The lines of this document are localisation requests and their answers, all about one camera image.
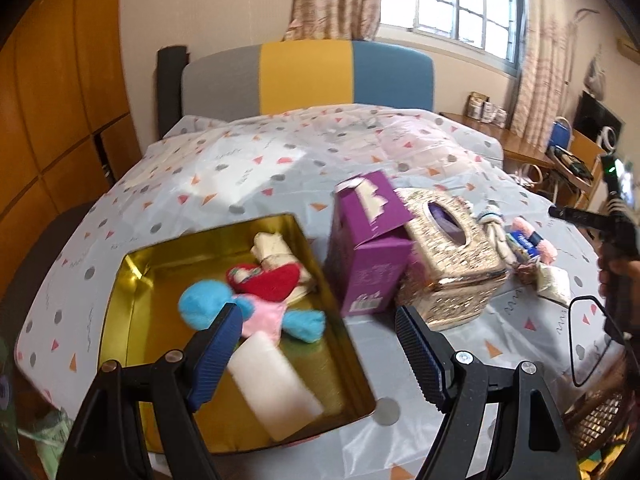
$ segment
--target wooden wardrobe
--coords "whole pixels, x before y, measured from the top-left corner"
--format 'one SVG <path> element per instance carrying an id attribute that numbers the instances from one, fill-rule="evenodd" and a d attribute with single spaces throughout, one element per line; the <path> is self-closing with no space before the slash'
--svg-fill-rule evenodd
<path id="1" fill-rule="evenodd" d="M 60 213 L 141 158 L 118 0 L 35 0 L 0 50 L 0 298 Z"/>

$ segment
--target pink pom-pom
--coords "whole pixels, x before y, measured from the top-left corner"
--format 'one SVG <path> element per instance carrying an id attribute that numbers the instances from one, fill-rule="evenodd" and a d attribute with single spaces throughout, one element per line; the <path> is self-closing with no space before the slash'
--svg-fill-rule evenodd
<path id="1" fill-rule="evenodd" d="M 558 257 L 558 250 L 549 240 L 541 240 L 537 249 L 540 253 L 540 261 L 544 264 L 551 265 Z"/>
<path id="2" fill-rule="evenodd" d="M 516 218 L 513 219 L 511 229 L 514 231 L 521 231 L 527 238 L 529 238 L 535 231 L 533 225 L 527 222 L 522 216 L 516 216 Z"/>
<path id="3" fill-rule="evenodd" d="M 527 238 L 529 238 L 536 230 L 533 225 L 527 222 L 523 217 L 516 216 L 511 224 L 511 229 L 515 231 L 521 231 Z M 540 261 L 546 265 L 552 264 L 558 257 L 558 250 L 549 240 L 540 240 L 536 248 L 540 253 Z"/>

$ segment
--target white foam block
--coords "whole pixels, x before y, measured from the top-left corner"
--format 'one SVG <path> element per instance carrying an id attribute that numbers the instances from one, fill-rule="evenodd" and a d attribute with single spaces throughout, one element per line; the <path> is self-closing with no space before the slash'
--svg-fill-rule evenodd
<path id="1" fill-rule="evenodd" d="M 269 436 L 279 442 L 322 415 L 316 396 L 264 332 L 240 345 L 227 369 Z"/>

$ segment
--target patterned bed sheet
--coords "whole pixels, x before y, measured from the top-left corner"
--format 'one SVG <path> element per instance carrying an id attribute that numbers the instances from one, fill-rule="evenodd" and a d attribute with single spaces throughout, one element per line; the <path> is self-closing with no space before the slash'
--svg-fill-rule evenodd
<path id="1" fill-rule="evenodd" d="M 558 248 L 556 265 L 569 272 L 572 294 L 597 294 L 593 249 L 574 227 L 549 218 L 549 201 L 500 169 L 495 139 L 424 110 L 369 105 L 209 121 L 183 118 L 149 147 L 84 218 L 34 300 L 15 359 L 43 396 L 72 418 L 97 369 L 106 305 L 125 254 L 187 232 L 292 212 L 323 260 L 332 191 L 354 174 L 384 170 L 396 187 L 446 190 L 469 200 L 476 213 L 492 202 L 507 222 L 522 215 Z M 580 376 L 604 348 L 604 319 L 586 304 L 574 309 L 572 323 Z M 612 345 L 587 385 L 575 388 L 567 327 L 565 309 L 509 280 L 480 317 L 445 334 L 454 348 L 487 364 L 535 362 L 565 409 L 620 351 Z M 217 458 L 224 478 L 386 480 L 417 473 L 442 417 L 422 398 L 387 325 L 361 316 L 349 319 L 348 328 L 377 398 L 385 399 L 374 415 L 298 446 Z M 390 413 L 398 420 L 388 425 Z M 494 421 L 490 406 L 470 474 L 484 467 Z M 153 460 L 166 470 L 162 456 Z"/>

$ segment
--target window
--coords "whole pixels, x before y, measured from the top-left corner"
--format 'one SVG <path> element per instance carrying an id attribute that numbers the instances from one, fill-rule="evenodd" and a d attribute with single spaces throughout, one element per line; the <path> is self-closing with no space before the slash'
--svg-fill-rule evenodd
<path id="1" fill-rule="evenodd" d="M 382 0 L 381 23 L 436 34 L 514 64 L 522 0 Z"/>

